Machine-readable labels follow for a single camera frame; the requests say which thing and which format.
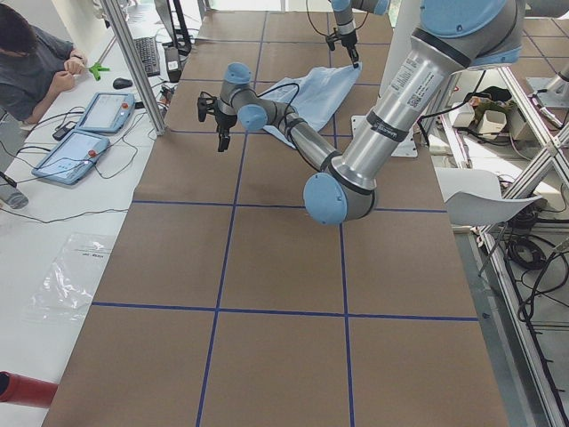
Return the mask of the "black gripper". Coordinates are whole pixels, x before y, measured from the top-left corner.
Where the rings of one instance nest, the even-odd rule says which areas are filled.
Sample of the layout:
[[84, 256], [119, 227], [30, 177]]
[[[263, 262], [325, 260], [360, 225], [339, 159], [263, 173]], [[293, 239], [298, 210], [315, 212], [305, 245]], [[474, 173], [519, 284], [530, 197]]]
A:
[[228, 113], [221, 98], [205, 91], [200, 92], [196, 105], [199, 122], [204, 122], [207, 115], [214, 116], [219, 136], [218, 151], [226, 151], [230, 144], [230, 129], [236, 125], [236, 114]]
[[334, 28], [331, 34], [325, 36], [325, 42], [331, 52], [336, 49], [335, 44], [340, 42], [347, 49], [353, 68], [359, 68], [359, 55], [356, 49], [357, 32], [354, 29], [343, 34], [337, 28]]

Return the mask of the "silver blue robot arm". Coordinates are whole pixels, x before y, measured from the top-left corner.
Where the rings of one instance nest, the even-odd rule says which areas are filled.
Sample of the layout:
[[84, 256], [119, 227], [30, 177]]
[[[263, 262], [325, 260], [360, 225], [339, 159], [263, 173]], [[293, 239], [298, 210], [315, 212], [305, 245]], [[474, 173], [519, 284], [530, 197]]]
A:
[[357, 24], [353, 11], [359, 10], [375, 15], [383, 15], [388, 11], [390, 3], [390, 0], [332, 0], [331, 5], [336, 27], [331, 34], [325, 36], [329, 49], [333, 52], [335, 44], [340, 42], [347, 50], [353, 68], [358, 68], [360, 62], [357, 52]]
[[289, 104], [262, 99], [243, 63], [228, 65], [219, 96], [201, 93], [199, 121], [214, 115], [219, 151], [229, 130], [277, 128], [316, 174], [303, 190], [309, 215], [324, 225], [363, 218], [376, 206], [376, 175], [452, 74], [517, 61], [523, 1], [422, 1], [411, 49], [344, 152], [334, 149]]

